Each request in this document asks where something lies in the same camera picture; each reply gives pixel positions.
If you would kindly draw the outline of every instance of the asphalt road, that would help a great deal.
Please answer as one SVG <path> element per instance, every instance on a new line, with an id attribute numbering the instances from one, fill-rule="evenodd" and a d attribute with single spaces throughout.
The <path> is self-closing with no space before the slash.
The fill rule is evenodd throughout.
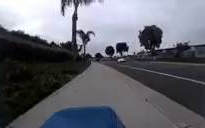
<path id="1" fill-rule="evenodd" d="M 205 117 L 205 65 L 102 62 Z"/>

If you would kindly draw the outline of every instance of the white lane line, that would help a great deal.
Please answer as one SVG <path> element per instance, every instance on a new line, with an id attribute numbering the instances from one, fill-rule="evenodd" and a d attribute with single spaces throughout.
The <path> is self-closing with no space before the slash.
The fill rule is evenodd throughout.
<path id="1" fill-rule="evenodd" d="M 185 77 L 181 77 L 181 76 L 175 76 L 175 75 L 171 75 L 171 74 L 166 74 L 166 73 L 152 71 L 152 70 L 143 69 L 143 68 L 131 67 L 131 66 L 127 66 L 127 65 L 120 65 L 119 64 L 119 66 L 130 68 L 130 69 L 136 69 L 136 70 L 140 70 L 140 71 L 144 71 L 144 72 L 150 72 L 150 73 L 154 73 L 154 74 L 159 74 L 159 75 L 163 75 L 163 76 L 173 77 L 173 78 L 176 78 L 176 79 L 186 80 L 186 81 L 190 81 L 190 82 L 194 82 L 194 83 L 205 85 L 205 82 L 203 82 L 203 81 L 198 81 L 198 80 L 194 80 L 194 79 L 190 79 L 190 78 L 185 78 Z"/>

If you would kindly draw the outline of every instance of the overcast sky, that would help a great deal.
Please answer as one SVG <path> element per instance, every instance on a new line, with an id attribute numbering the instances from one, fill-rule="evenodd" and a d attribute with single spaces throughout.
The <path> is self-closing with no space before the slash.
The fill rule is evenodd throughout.
<path id="1" fill-rule="evenodd" d="M 0 24 L 49 41 L 71 40 L 72 13 L 68 8 L 65 17 L 61 15 L 60 0 L 0 0 Z M 138 31 L 153 24 L 164 32 L 161 48 L 177 41 L 205 43 L 205 0 L 104 0 L 78 13 L 78 29 L 96 33 L 87 46 L 92 54 L 118 41 L 128 42 L 130 52 L 137 52 L 142 49 Z"/>

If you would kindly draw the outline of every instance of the blue object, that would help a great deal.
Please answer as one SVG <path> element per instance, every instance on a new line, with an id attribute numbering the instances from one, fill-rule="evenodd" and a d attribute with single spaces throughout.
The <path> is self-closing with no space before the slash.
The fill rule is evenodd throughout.
<path id="1" fill-rule="evenodd" d="M 52 115 L 41 128 L 124 128 L 110 107 L 68 108 Z"/>

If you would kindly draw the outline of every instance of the concrete sidewalk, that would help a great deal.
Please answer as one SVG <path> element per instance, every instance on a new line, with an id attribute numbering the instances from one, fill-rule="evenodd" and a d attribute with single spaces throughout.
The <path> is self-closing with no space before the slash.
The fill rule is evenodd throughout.
<path id="1" fill-rule="evenodd" d="M 113 108 L 127 128 L 205 128 L 205 119 L 201 116 L 98 63 L 92 63 L 84 73 L 14 120 L 10 126 L 39 128 L 61 109 L 102 105 Z"/>

